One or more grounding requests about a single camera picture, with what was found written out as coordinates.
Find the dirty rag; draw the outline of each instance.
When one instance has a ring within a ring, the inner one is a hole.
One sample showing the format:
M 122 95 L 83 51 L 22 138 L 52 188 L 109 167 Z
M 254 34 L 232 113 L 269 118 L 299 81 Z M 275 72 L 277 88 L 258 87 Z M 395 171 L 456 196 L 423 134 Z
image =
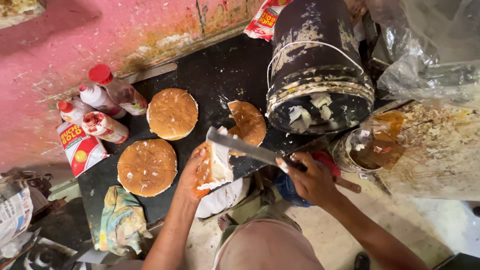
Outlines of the dirty rag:
M 139 254 L 142 249 L 138 242 L 152 237 L 146 229 L 144 210 L 137 199 L 123 187 L 111 186 L 105 195 L 99 249 L 123 256 L 131 246 Z

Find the plastic bottle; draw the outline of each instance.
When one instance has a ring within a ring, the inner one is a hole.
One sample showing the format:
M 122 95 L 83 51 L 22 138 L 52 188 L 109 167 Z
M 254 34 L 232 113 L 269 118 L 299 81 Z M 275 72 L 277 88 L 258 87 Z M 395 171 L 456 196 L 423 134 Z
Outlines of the plastic bottle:
M 82 128 L 88 134 L 114 144 L 123 143 L 130 134 L 126 126 L 99 111 L 87 114 L 82 122 Z
M 113 102 L 105 90 L 96 85 L 80 85 L 78 90 L 83 102 L 114 119 L 120 119 L 127 114 L 126 110 Z
M 60 110 L 60 116 L 63 120 L 73 123 L 77 126 L 82 126 L 82 120 L 88 113 L 95 111 L 90 105 L 83 103 L 78 97 L 72 100 L 60 101 L 57 103 L 57 108 Z
M 131 115 L 142 115 L 147 112 L 148 102 L 145 98 L 128 82 L 114 78 L 107 65 L 96 65 L 90 69 L 88 77 L 104 85 L 112 100 Z

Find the hand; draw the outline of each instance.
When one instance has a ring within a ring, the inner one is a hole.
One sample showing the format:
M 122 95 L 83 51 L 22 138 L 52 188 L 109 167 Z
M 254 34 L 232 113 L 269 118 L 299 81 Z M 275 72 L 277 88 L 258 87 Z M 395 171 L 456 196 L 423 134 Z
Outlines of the hand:
M 302 198 L 327 210 L 334 207 L 344 197 L 335 187 L 329 169 L 325 165 L 315 162 L 310 154 L 296 152 L 293 153 L 291 159 L 303 163 L 308 168 L 307 171 L 301 172 L 288 166 L 281 158 L 277 158 L 276 162 L 280 167 L 287 167 L 288 175 Z
M 187 165 L 185 165 L 185 168 L 181 173 L 179 186 L 177 187 L 180 196 L 183 196 L 185 199 L 194 203 L 200 203 L 200 200 L 210 191 L 210 189 L 197 189 L 197 170 L 200 163 L 204 160 L 206 153 L 204 146 L 205 144 L 201 144 L 193 150 Z

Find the person's left hand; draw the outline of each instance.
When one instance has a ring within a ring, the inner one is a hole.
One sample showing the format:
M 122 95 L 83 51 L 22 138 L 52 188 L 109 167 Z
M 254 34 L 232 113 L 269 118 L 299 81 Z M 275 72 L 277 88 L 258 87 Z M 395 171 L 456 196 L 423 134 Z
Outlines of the person's left hand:
M 197 171 L 198 166 L 204 160 L 206 153 L 205 143 L 200 144 L 193 150 L 190 159 L 183 169 L 177 192 L 180 192 L 180 196 L 184 196 L 187 200 L 200 203 L 200 200 L 208 194 L 210 189 L 198 190 L 197 189 Z

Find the white string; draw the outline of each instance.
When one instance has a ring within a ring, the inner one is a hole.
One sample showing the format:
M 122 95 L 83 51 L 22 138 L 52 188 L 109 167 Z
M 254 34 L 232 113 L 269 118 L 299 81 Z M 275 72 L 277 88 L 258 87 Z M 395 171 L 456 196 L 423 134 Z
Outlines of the white string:
M 350 60 L 356 67 L 358 67 L 360 70 L 361 70 L 361 73 L 360 75 L 363 74 L 363 69 L 360 67 L 360 65 L 358 65 L 355 61 L 353 61 L 346 53 L 344 53 L 342 50 L 340 50 L 339 48 L 335 47 L 335 46 L 332 46 L 328 43 L 325 43 L 325 42 L 320 42 L 320 41 L 295 41 L 295 42 L 290 42 L 288 44 L 286 44 L 285 46 L 283 46 L 283 48 L 281 48 L 276 54 L 275 56 L 272 58 L 272 60 L 270 61 L 270 63 L 268 64 L 268 68 L 267 68 L 267 86 L 268 86 L 268 91 L 270 91 L 270 80 L 269 80 L 269 75 L 270 75 L 270 66 L 272 65 L 273 63 L 273 60 L 275 60 L 275 58 L 277 58 L 277 56 L 287 47 L 287 46 L 290 46 L 292 44 L 298 44 L 298 43 L 317 43 L 317 44 L 322 44 L 322 45 L 326 45 L 326 46 L 329 46 L 331 48 L 334 48 L 336 49 L 338 52 L 340 52 L 341 54 L 343 54 L 343 56 L 345 56 L 348 60 Z

